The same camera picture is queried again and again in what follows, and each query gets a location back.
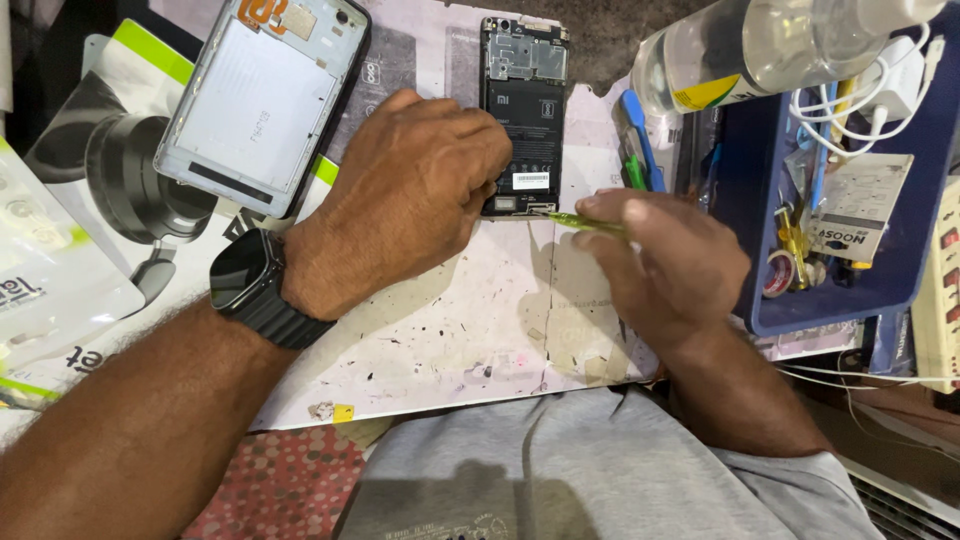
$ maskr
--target charging cable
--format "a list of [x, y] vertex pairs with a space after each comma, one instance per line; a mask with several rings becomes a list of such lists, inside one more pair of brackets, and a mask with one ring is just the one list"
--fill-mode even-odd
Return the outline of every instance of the charging cable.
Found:
[[[861, 154], [865, 154], [874, 146], [874, 143], [878, 140], [883, 140], [885, 138], [890, 138], [896, 136], [902, 132], [910, 124], [910, 120], [913, 119], [914, 114], [916, 114], [917, 109], [920, 108], [920, 104], [923, 102], [926, 97], [926, 93], [930, 89], [930, 82], [933, 81], [933, 74], [936, 72], [937, 63], [940, 62], [940, 59], [944, 55], [944, 37], [936, 36], [934, 39], [930, 39], [930, 27], [926, 23], [921, 24], [921, 36], [917, 43], [903, 56], [889, 63], [883, 57], [877, 57], [874, 61], [877, 67], [880, 70], [879, 77], [876, 79], [876, 83], [872, 86], [864, 86], [856, 92], [852, 92], [849, 95], [846, 95], [842, 98], [829, 100], [828, 92], [826, 85], [820, 85], [820, 100], [819, 105], [812, 105], [809, 107], [800, 107], [800, 92], [801, 89], [794, 90], [792, 99], [790, 100], [790, 114], [795, 118], [800, 120], [800, 125], [804, 130], [817, 142], [828, 148], [834, 154], [838, 156], [843, 156], [845, 158], [853, 158]], [[902, 119], [900, 124], [893, 130], [887, 133], [881, 133], [884, 124], [886, 124], [887, 117], [890, 113], [890, 109], [887, 105], [884, 105], [881, 102], [875, 101], [877, 95], [887, 87], [887, 83], [890, 79], [891, 70], [897, 67], [902, 61], [909, 58], [915, 52], [919, 51], [924, 45], [929, 41], [930, 45], [927, 48], [926, 56], [924, 57], [924, 74], [923, 81], [921, 83], [921, 88], [919, 93], [916, 96], [916, 100], [913, 105], [910, 107], [909, 114]], [[846, 103], [850, 100], [864, 96], [862, 99], [857, 101], [855, 104], [849, 106], [847, 109], [844, 109], [840, 112], [834, 112], [833, 108], [841, 103]], [[870, 116], [871, 129], [868, 135], [858, 134], [851, 132], [846, 127], [844, 127], [837, 120], [848, 116], [849, 114], [856, 112], [868, 105], [876, 104], [874, 110]], [[820, 111], [822, 115], [820, 116], [808, 116], [807, 112]], [[820, 135], [816, 129], [813, 128], [811, 123], [820, 123], [820, 122], [830, 122], [830, 125], [840, 131], [842, 134], [846, 135], [849, 138], [855, 140], [861, 140], [867, 142], [862, 148], [854, 151], [847, 151], [843, 148], [838, 147], [824, 136]]]

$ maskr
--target black watch strap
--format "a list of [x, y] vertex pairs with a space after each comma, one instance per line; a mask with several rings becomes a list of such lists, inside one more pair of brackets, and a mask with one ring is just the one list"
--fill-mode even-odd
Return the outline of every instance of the black watch strap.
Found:
[[279, 290], [260, 294], [233, 315], [233, 320], [247, 325], [274, 345], [295, 351], [313, 345], [337, 324], [304, 315], [280, 298]]

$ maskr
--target black smartwatch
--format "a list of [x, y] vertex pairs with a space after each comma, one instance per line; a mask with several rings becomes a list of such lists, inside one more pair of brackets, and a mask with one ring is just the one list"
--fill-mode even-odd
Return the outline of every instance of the black smartwatch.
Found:
[[337, 324], [304, 315], [280, 297], [283, 242], [264, 229], [251, 229], [210, 265], [210, 303], [271, 343], [300, 351]]

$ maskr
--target left hand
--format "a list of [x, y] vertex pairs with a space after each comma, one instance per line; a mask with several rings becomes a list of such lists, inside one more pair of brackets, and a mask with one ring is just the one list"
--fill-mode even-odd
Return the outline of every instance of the left hand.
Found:
[[350, 141], [324, 203], [286, 235], [283, 297], [335, 320], [460, 253], [512, 154], [488, 113], [398, 91]]

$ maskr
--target headphones image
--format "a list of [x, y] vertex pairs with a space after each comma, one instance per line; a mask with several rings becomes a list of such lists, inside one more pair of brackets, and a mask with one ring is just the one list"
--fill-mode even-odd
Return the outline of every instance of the headphones image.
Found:
[[44, 184], [86, 178], [104, 220], [131, 242], [152, 245], [130, 276], [156, 299], [176, 272], [177, 246], [198, 238], [217, 196], [154, 170], [169, 118], [126, 112], [113, 90], [89, 72], [24, 161]]

